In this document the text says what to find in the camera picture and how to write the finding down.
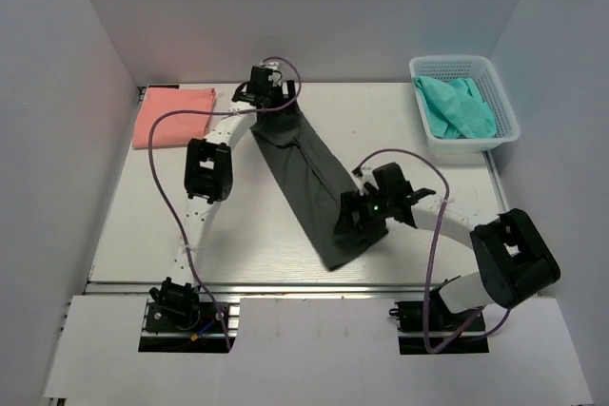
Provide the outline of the dark grey t-shirt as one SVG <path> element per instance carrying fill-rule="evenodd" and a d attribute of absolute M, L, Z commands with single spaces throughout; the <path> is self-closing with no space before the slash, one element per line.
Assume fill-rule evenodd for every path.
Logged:
<path fill-rule="evenodd" d="M 357 186 L 300 111 L 257 116 L 251 132 L 291 210 L 330 271 L 357 259 L 388 234 L 385 226 L 337 237 L 341 194 Z"/>

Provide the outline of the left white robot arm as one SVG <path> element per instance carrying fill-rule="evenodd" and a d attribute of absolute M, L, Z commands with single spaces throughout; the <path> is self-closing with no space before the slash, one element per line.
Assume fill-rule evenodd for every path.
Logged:
<path fill-rule="evenodd" d="M 181 238 L 171 270 L 175 282 L 196 284 L 211 294 L 197 271 L 196 250 L 232 190 L 233 149 L 260 115 L 295 107 L 301 89 L 301 75 L 294 65 L 284 58 L 267 57 L 251 69 L 249 80 L 235 89 L 229 108 L 208 113 L 219 119 L 218 124 L 201 140 L 188 143 L 185 214 L 180 216 L 167 194 L 161 194 Z"/>

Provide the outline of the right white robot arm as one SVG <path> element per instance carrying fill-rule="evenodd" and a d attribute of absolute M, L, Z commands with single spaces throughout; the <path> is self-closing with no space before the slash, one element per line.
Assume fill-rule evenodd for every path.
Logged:
<path fill-rule="evenodd" d="M 512 309 L 560 279 L 556 259 L 525 211 L 463 213 L 447 204 L 432 189 L 414 188 L 397 164 L 386 164 L 373 169 L 358 189 L 342 194 L 334 234 L 341 242 L 363 241 L 385 234 L 392 219 L 471 249 L 477 271 L 430 294 L 429 315 L 443 329 L 454 327 L 471 309 L 490 304 Z"/>

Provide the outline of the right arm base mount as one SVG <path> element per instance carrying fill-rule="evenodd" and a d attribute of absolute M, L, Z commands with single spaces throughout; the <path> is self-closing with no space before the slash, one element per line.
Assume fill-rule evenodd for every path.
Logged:
<path fill-rule="evenodd" d="M 436 293 L 430 295 L 428 306 L 428 333 L 432 347 L 440 345 L 459 329 L 475 312 L 476 308 L 459 314 L 452 314 Z M 398 328 L 398 344 L 401 356 L 429 356 L 423 340 L 423 302 L 421 300 L 396 301 L 388 310 L 388 316 L 395 320 Z M 481 313 L 471 324 L 452 340 L 441 355 L 487 354 L 489 345 L 483 335 L 486 325 Z"/>

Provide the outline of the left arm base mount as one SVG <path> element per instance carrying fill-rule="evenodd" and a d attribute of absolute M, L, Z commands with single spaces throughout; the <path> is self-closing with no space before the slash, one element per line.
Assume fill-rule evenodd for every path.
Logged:
<path fill-rule="evenodd" d="M 227 354 L 236 339 L 237 308 L 213 302 L 199 286 L 165 279 L 149 289 L 140 353 Z"/>

